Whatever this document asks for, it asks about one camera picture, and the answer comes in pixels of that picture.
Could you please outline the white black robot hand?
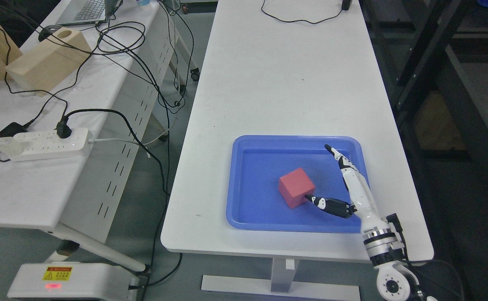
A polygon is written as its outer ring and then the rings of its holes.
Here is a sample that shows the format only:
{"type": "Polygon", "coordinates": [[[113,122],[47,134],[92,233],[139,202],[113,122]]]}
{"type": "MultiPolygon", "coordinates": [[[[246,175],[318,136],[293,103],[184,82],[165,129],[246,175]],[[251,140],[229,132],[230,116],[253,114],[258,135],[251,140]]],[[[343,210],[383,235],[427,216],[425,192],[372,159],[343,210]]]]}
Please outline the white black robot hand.
{"type": "Polygon", "coordinates": [[[349,158],[330,145],[325,149],[334,156],[343,174],[343,182],[349,192],[351,203],[334,198],[324,198],[306,194],[305,198],[323,212],[337,217],[349,218],[355,214],[361,220],[361,234],[365,239],[391,233],[389,223],[378,214],[373,194],[364,176],[349,158]]]}

